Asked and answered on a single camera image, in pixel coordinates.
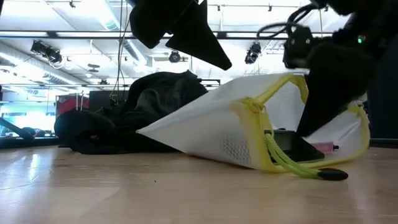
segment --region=ceiling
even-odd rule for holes
[[[110,11],[97,2],[105,0],[74,0],[76,8],[70,7],[69,0],[5,0],[0,18],[0,30],[106,30],[100,20],[106,13],[113,14],[117,20],[126,16],[126,4],[121,8],[119,0],[109,0]],[[304,0],[208,0],[208,23],[213,31],[245,31],[254,32],[260,27],[273,22],[285,21],[299,6],[308,4]],[[313,11],[302,22],[314,32],[333,32],[346,22],[346,17],[336,15],[332,10]],[[245,75],[268,74],[283,72],[282,63],[283,41],[264,40],[262,56],[255,64],[246,65],[244,57],[253,40],[220,40],[220,44],[233,63],[228,71],[223,71],[197,58],[188,58],[186,62],[170,63],[166,60],[171,49],[165,46],[167,40],[162,40],[154,49],[148,49],[138,40],[131,40],[133,46],[145,57],[151,60],[150,65],[137,66],[126,51],[123,52],[121,70],[125,82],[148,75],[155,71],[183,72],[190,69],[201,78],[219,78],[221,82]],[[44,59],[32,55],[30,48],[33,39],[2,39],[6,44],[37,60]],[[64,58],[70,62],[61,68],[62,74],[77,78],[85,83],[97,84],[101,79],[114,83],[118,74],[117,40],[57,40],[45,39],[43,42],[53,48],[60,49]],[[89,63],[100,65],[98,73],[86,74]]]

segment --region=black fabric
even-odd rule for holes
[[[207,93],[191,72],[159,72],[136,80],[127,101],[112,109],[69,111],[55,122],[55,133],[82,154],[170,152],[175,149],[137,134],[138,129]]]

